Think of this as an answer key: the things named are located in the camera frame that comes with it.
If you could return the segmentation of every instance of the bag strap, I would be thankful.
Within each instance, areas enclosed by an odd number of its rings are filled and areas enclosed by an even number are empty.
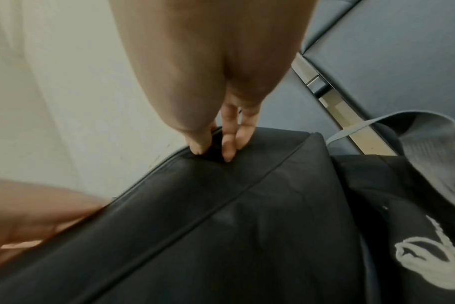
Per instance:
[[[411,165],[455,206],[455,120],[430,111],[399,111],[350,126],[331,136],[326,144],[377,122],[397,134]]]

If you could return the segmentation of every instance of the white logo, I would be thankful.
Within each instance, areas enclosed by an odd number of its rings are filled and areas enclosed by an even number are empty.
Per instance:
[[[439,288],[455,290],[455,247],[444,234],[439,223],[429,216],[426,217],[435,227],[441,243],[421,236],[407,238],[394,245],[396,247],[396,259],[405,268],[419,273],[429,283]],[[436,246],[444,253],[447,261],[437,258],[415,243],[428,243]],[[406,253],[406,249],[414,252],[416,256]]]

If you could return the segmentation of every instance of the black bag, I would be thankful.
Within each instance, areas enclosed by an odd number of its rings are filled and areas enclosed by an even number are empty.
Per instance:
[[[223,163],[213,138],[1,267],[0,303],[455,303],[455,204],[412,157],[258,128]]]

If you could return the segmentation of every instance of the gray fabric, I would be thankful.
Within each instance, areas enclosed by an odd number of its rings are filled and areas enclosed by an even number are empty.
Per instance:
[[[412,166],[455,206],[455,120],[434,112],[400,111],[346,128],[326,144],[376,122],[396,132]]]
[[[262,103],[260,127],[292,131],[319,132],[325,138],[341,128],[319,100],[290,69],[276,89]],[[331,155],[359,154],[350,139],[329,148]]]
[[[363,0],[304,57],[366,119],[455,119],[455,0]]]
[[[319,0],[302,41],[300,53],[311,47],[336,21],[360,0]]]

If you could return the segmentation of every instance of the hand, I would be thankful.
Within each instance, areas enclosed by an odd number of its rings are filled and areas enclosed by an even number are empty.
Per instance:
[[[0,181],[0,265],[26,250],[12,244],[46,240],[107,203],[70,190]]]
[[[315,0],[110,0],[139,83],[194,154],[211,145],[221,109],[222,154],[250,140],[261,102],[299,50]],[[242,120],[238,128],[238,112]]]

